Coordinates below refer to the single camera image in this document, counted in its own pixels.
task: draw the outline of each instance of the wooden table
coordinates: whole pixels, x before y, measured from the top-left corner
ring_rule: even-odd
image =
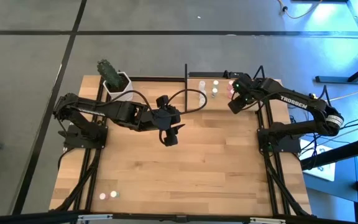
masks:
[[[80,96],[96,98],[100,76],[84,76]],[[200,79],[189,78],[188,88],[198,89]],[[206,89],[212,80],[206,80]],[[178,134],[179,144],[163,146],[157,131],[138,133],[108,121],[109,134],[102,150],[92,212],[189,215],[272,214],[263,157],[258,152],[255,113],[233,114],[227,103],[228,80],[220,80],[216,98],[208,95],[205,109],[181,116],[186,124]],[[181,82],[133,82],[156,108],[155,99],[184,89]],[[134,95],[133,101],[143,102]],[[188,109],[198,107],[199,95],[188,94]],[[184,110],[184,94],[171,104]],[[286,104],[272,100],[274,121],[289,123]],[[84,149],[67,154],[58,172],[50,208],[59,206],[78,181]],[[310,212],[298,160],[281,153],[285,183],[304,210]],[[81,206],[85,204],[85,186]],[[118,198],[100,200],[112,190]],[[282,213],[280,191],[276,186]]]

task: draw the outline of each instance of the green plant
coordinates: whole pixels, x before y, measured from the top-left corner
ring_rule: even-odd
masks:
[[[120,91],[122,89],[124,82],[109,61],[106,59],[98,61],[98,72],[113,90]]]

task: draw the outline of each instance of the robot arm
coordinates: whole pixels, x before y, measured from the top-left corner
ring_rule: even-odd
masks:
[[[256,101],[280,100],[307,110],[313,115],[314,121],[295,124],[273,123],[269,129],[260,130],[260,134],[268,138],[271,143],[277,143],[285,136],[297,134],[318,133],[323,136],[335,136],[344,122],[341,114],[324,100],[286,89],[271,78],[252,80],[244,75],[233,83],[233,88],[239,94],[229,103],[230,109],[235,114]]]
[[[150,110],[147,105],[132,101],[110,101],[107,103],[78,97],[73,93],[61,96],[53,114],[59,121],[69,120],[75,128],[59,132],[66,138],[65,147],[104,147],[107,130],[96,123],[89,122],[81,113],[107,117],[115,124],[134,131],[165,131],[166,146],[178,144],[176,134],[183,125],[171,127],[180,122],[180,112],[167,105],[168,96],[157,99],[159,109]]]

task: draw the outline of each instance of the potted plant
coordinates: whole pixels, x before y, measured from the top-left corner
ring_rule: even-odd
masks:
[[[98,61],[98,72],[104,78],[103,86],[114,99],[121,93],[133,90],[132,82],[125,72],[116,72],[106,59]],[[132,100],[134,93],[127,93],[116,100],[129,101]]]

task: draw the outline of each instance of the concrete floor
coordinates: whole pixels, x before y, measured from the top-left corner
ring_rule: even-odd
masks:
[[[292,14],[309,3],[284,1]],[[0,0],[0,29],[70,30],[80,0]],[[292,20],[280,15],[274,0],[92,0],[80,30],[279,30],[358,31],[345,4],[323,3],[314,13]],[[45,104],[63,57],[67,36],[0,36],[0,215],[6,215],[35,138]],[[297,91],[320,93],[316,75],[349,76],[358,71],[358,38],[272,36],[78,36],[60,95],[77,93],[83,75],[97,74],[96,61],[107,58],[130,76],[181,77],[189,71],[243,71],[259,65],[268,77],[279,78]],[[328,85],[331,98],[357,91],[358,86]],[[358,118],[358,95],[335,102],[346,121]],[[292,111],[298,121],[301,111]],[[52,120],[25,203],[24,212],[48,209],[62,153],[60,127]],[[358,139],[358,132],[344,137]],[[312,211],[321,212],[310,194]],[[332,210],[338,209],[332,203]],[[344,220],[352,217],[344,215]]]

